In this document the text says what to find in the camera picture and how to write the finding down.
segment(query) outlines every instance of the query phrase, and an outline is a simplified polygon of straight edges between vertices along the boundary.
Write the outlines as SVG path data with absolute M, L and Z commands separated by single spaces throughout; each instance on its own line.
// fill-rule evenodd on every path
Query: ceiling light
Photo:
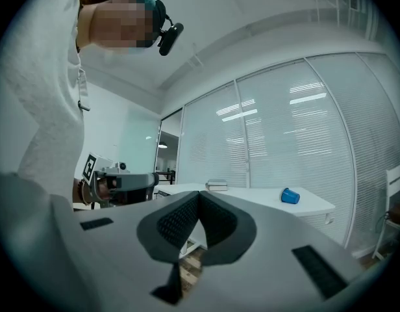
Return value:
M 234 120 L 234 119 L 239 118 L 239 117 L 242 117 L 242 116 L 249 116 L 250 114 L 254 114 L 254 113 L 257 113 L 257 112 L 258 112 L 258 110 L 253 109 L 253 110 L 246 111 L 246 112 L 243 112 L 243 113 L 235 114 L 234 116 L 230 116 L 230 117 L 227 117 L 227 118 L 223 118 L 222 120 L 223 120 L 224 122 L 228 122 L 229 120 Z
M 322 94 L 314 95 L 314 96 L 308 96 L 308 97 L 302 97 L 298 99 L 293 99 L 290 101 L 290 104 L 297 104 L 297 103 L 302 103 L 304 101 L 312 101 L 313 99 L 319 99 L 319 98 L 324 98 L 327 94 L 324 92 Z

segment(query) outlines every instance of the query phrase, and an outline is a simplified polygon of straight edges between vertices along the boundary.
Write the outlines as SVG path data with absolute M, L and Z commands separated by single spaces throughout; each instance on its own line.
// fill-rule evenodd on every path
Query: wooden floor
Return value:
M 385 258 L 391 255 L 397 247 L 397 244 L 386 244 L 379 248 L 379 253 L 382 254 Z M 365 268 L 369 269 L 370 267 L 376 265 L 377 263 L 380 262 L 380 260 L 376 257 L 374 259 L 371 258 L 373 253 L 370 253 L 368 255 L 365 255 L 364 257 L 361 257 L 358 261 L 360 264 Z
M 182 296 L 185 297 L 199 280 L 201 275 L 200 258 L 206 250 L 197 248 L 186 257 L 180 259 L 180 277 Z

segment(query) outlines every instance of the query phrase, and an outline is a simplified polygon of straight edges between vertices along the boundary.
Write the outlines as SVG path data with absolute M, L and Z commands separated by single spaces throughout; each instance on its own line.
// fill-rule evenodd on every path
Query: blue cup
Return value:
M 281 201 L 295 205 L 299 201 L 299 194 L 295 193 L 289 188 L 284 188 L 284 190 L 281 192 Z

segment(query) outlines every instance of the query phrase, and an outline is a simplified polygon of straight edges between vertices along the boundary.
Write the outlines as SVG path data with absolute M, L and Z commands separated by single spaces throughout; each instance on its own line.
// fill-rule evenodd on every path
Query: white shirt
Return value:
M 79 0 L 28 0 L 0 44 L 0 172 L 71 202 L 84 138 Z

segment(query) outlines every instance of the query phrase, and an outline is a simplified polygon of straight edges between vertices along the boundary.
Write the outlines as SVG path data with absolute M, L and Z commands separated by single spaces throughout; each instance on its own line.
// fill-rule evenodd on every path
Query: black rubber strip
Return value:
M 333 297 L 347 287 L 345 281 L 332 269 L 323 258 L 307 245 L 292 250 L 301 266 L 325 299 Z
M 200 192 L 199 219 L 205 229 L 205 266 L 227 265 L 237 261 L 256 238 L 256 224 L 247 212 L 219 199 L 218 194 Z
M 83 230 L 91 230 L 95 228 L 99 228 L 101 226 L 106 226 L 108 224 L 113 223 L 110 218 L 104 217 L 104 218 L 98 218 L 97 220 L 92 220 L 92 221 L 87 221 L 87 222 L 82 222 L 81 226 Z

